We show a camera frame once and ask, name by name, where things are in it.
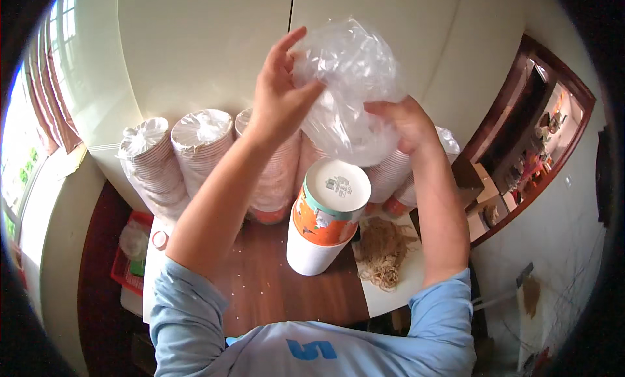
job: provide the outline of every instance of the person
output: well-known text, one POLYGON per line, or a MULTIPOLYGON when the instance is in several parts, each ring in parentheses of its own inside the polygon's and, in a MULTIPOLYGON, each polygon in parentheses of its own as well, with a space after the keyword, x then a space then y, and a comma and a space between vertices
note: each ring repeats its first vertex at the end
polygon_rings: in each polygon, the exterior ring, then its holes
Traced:
POLYGON ((296 53, 306 34, 293 30, 271 48, 258 76, 245 134, 225 154, 180 217, 154 285, 150 335, 156 376, 442 375, 469 376, 475 362, 467 267, 469 231, 451 168, 432 121, 417 101, 366 103, 401 134, 411 153, 425 258, 422 290, 408 300, 408 337, 309 322, 258 326, 226 348, 226 301, 211 284, 232 246, 254 181, 273 152, 300 126, 324 91, 294 88, 296 53))

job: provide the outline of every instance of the red plastic basket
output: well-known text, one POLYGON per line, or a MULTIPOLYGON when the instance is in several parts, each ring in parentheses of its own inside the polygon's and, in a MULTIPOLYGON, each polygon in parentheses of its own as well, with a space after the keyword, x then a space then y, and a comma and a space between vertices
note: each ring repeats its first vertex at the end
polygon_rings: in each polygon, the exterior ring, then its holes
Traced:
MULTIPOLYGON (((152 228, 154 216, 141 213, 140 211, 133 211, 130 213, 127 224, 132 220, 135 220, 141 225, 152 228)), ((118 250, 115 253, 113 268, 111 269, 111 278, 115 282, 120 283, 121 286, 126 289, 143 296, 143 277, 130 274, 130 260, 125 256, 119 245, 118 250)))

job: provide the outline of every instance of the wooden door frame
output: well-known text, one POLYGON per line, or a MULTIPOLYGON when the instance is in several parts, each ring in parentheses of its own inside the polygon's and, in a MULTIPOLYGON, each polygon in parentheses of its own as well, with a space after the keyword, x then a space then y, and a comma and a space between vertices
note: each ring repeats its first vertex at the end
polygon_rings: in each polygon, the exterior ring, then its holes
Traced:
POLYGON ((562 83, 567 90, 573 94, 573 97, 577 100, 584 113, 582 121, 573 135, 571 142, 564 150, 564 153, 562 153, 558 161, 555 162, 551 171, 545 175, 538 186, 536 186, 531 193, 527 195, 520 205, 508 213, 508 215, 506 215, 499 223, 471 242, 471 248, 475 248, 495 233, 499 232, 505 225, 509 224, 515 217, 521 214, 523 210, 527 209, 527 207, 547 188, 567 162, 573 153, 573 150, 577 146, 577 143, 581 139, 596 102, 596 98, 592 92, 590 92, 588 87, 570 68, 568 68, 564 62, 562 62, 562 60, 560 60, 557 56, 555 56, 555 54, 553 54, 545 46, 541 45, 534 38, 524 34, 521 38, 519 51, 517 52, 512 68, 510 69, 510 72, 508 72, 506 81, 504 82, 501 91, 495 98, 493 105, 486 114, 486 117, 478 127, 477 131, 469 140, 469 143, 466 145, 461 156, 468 159, 473 158, 482 144, 484 144, 484 141, 488 138, 490 132, 493 130, 493 127, 499 120, 504 108, 508 104, 508 101, 512 96, 512 92, 514 91, 514 87, 521 77, 524 65, 521 65, 519 60, 525 61, 528 57, 536 61, 540 66, 548 71, 548 76, 550 77, 549 81, 551 81, 551 77, 553 77, 555 81, 562 83))

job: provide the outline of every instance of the white paper cup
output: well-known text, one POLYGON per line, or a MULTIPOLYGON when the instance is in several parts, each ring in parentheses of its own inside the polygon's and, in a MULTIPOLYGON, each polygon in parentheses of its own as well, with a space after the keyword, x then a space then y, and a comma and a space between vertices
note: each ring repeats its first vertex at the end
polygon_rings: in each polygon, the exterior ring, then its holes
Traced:
POLYGON ((289 262, 289 266, 301 275, 321 274, 327 270, 352 237, 339 245, 331 247, 311 243, 295 227, 293 210, 291 210, 289 234, 286 241, 286 260, 289 262))

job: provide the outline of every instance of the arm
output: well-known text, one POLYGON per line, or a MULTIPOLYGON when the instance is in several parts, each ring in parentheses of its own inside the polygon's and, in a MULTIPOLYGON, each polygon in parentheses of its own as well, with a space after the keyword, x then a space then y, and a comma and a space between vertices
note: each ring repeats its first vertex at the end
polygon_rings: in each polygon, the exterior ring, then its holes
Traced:
POLYGON ((402 136, 399 148, 412 154, 426 261, 423 287, 463 271, 469 261, 469 227, 434 124, 411 97, 400 103, 367 103, 366 110, 392 120, 402 136))
POLYGON ((254 111, 245 134, 206 179, 178 220, 166 254, 183 267, 210 278, 232 246, 258 177, 278 146, 299 128, 324 90, 319 82, 295 89, 294 53, 289 49, 306 35, 301 27, 271 48, 256 82, 254 111))

